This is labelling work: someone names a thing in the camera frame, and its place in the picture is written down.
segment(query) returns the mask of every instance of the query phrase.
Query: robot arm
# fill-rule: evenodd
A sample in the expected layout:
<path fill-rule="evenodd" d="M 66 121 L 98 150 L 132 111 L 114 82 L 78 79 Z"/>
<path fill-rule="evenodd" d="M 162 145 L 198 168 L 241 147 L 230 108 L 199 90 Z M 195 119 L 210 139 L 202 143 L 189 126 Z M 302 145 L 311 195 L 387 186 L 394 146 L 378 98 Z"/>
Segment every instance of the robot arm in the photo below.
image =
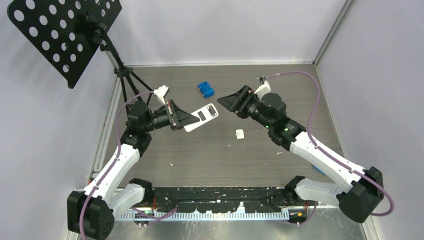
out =
<path fill-rule="evenodd" d="M 114 193 L 130 168 L 147 150 L 152 140 L 149 132 L 166 126 L 174 131 L 180 130 L 200 121 L 198 117 L 180 109 L 173 100 L 165 100 L 168 91 L 165 85 L 154 91 L 162 105 L 155 111 L 151 111 L 142 100 L 129 105 L 126 129 L 120 139 L 119 156 L 116 149 L 103 170 L 83 191 L 72 191 L 68 196 L 67 224 L 70 231 L 81 232 L 79 223 L 82 206 L 89 197 L 82 225 L 85 235 L 96 240 L 106 239 L 112 231 L 115 218 L 130 207 L 152 201 L 152 184 L 137 178 L 131 180 L 119 193 Z"/>
<path fill-rule="evenodd" d="M 253 91 L 244 86 L 238 92 L 218 98 L 218 103 L 242 119 L 252 118 L 268 129 L 268 136 L 278 146 L 283 147 L 327 174 L 335 184 L 312 181 L 304 176 L 296 176 L 285 186 L 290 193 L 289 202 L 313 200 L 339 207 L 350 219 L 363 223 L 382 201 L 384 195 L 375 186 L 348 170 L 319 150 L 310 140 L 304 126 L 287 116 L 286 104 L 271 88 L 264 77 L 261 86 Z M 311 136 L 321 149 L 383 186 L 382 173 L 375 167 L 364 167 L 348 161 Z"/>

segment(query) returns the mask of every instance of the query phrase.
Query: music stand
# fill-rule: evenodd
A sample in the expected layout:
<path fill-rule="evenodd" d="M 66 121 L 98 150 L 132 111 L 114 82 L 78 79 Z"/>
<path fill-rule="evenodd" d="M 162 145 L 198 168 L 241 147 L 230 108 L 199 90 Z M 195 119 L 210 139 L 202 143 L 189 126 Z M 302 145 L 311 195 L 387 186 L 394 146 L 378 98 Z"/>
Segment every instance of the music stand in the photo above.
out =
<path fill-rule="evenodd" d="M 10 21 L 38 49 L 73 89 L 100 46 L 111 53 L 118 68 L 124 101 L 127 80 L 134 94 L 140 93 L 131 76 L 153 91 L 133 69 L 122 62 L 108 31 L 121 12 L 119 0 L 14 0 L 7 8 Z M 149 104 L 152 94 L 147 99 Z"/>

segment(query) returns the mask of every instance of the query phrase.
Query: tripod leg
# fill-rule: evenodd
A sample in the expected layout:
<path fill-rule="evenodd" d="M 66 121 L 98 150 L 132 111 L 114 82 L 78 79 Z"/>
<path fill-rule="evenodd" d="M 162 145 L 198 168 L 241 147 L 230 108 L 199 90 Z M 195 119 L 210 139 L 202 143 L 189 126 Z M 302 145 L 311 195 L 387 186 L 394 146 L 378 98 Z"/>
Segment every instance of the tripod leg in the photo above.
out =
<path fill-rule="evenodd" d="M 125 83 L 124 83 L 124 77 L 120 78 L 120 84 L 122 85 L 122 95 L 123 95 L 123 102 L 126 103 L 128 101 L 127 97 L 127 91 L 125 90 Z M 128 107 L 125 106 L 126 115 L 128 115 Z"/>
<path fill-rule="evenodd" d="M 139 76 L 137 76 L 134 72 L 130 72 L 130 74 L 135 78 L 135 79 L 137 79 L 147 90 L 149 90 L 149 91 L 152 91 L 153 92 L 153 89 L 151 88 L 151 87 L 149 87 L 149 85 L 147 85 L 141 78 L 139 78 Z M 149 105 L 149 103 L 150 103 L 150 98 L 152 98 L 152 93 L 150 93 L 149 95 L 148 95 L 148 99 L 147 99 L 147 105 Z"/>
<path fill-rule="evenodd" d="M 133 80 L 131 79 L 130 75 L 126 76 L 126 81 L 128 82 L 129 86 L 131 87 L 132 91 L 134 92 L 134 95 L 137 95 L 140 93 L 140 91 L 137 89 L 136 85 L 134 85 Z M 138 100 L 143 100 L 141 96 L 137 97 Z"/>

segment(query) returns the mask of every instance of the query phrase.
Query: black tripod stand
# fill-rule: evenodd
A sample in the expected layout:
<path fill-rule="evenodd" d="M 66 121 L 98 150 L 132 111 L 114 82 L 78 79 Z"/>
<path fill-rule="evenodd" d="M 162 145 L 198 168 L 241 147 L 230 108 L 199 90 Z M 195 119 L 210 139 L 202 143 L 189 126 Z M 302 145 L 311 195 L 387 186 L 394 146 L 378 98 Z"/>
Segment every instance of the black tripod stand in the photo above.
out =
<path fill-rule="evenodd" d="M 122 94 L 123 94 L 123 100 L 124 102 L 128 101 L 128 97 L 127 97 L 127 91 L 125 89 L 125 83 L 124 83 L 124 79 L 128 82 L 129 86 L 131 87 L 132 91 L 134 92 L 135 95 L 139 94 L 139 90 L 136 88 L 136 86 L 134 85 L 133 80 L 131 79 L 130 76 L 133 76 L 135 79 L 137 79 L 147 90 L 149 91 L 153 91 L 152 88 L 150 88 L 139 76 L 137 76 L 137 74 L 135 74 L 133 72 L 133 68 L 132 67 L 127 67 L 124 65 L 124 63 L 122 62 L 121 58 L 119 57 L 118 51 L 115 48 L 114 44 L 112 43 L 111 39 L 109 38 L 107 33 L 103 33 L 101 35 L 101 38 L 104 40 L 104 42 L 106 44 L 101 44 L 100 45 L 100 50 L 103 51 L 108 51 L 110 52 L 110 54 L 113 56 L 113 58 L 116 61 L 116 64 L 118 65 L 118 68 L 115 68 L 113 70 L 113 72 L 117 75 L 117 77 L 120 79 L 120 84 L 122 85 Z M 152 93 L 148 95 L 148 99 L 146 104 L 149 105 L 150 99 L 152 97 Z"/>

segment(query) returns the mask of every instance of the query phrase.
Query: white wall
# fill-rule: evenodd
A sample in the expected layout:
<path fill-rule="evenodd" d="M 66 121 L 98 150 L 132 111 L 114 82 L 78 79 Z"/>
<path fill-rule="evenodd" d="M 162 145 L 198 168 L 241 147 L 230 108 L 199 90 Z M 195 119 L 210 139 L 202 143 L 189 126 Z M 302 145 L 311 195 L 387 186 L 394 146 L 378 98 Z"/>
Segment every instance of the white wall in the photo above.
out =
<path fill-rule="evenodd" d="M 382 240 L 423 239 L 424 1 L 356 1 L 318 66 L 345 155 L 383 172 Z M 376 212 L 387 210 L 384 203 Z"/>
<path fill-rule="evenodd" d="M 63 240 L 67 197 L 85 185 L 114 81 L 97 52 L 75 86 L 0 2 L 0 239 Z"/>
<path fill-rule="evenodd" d="M 121 0 L 129 65 L 312 62 L 344 0 Z"/>

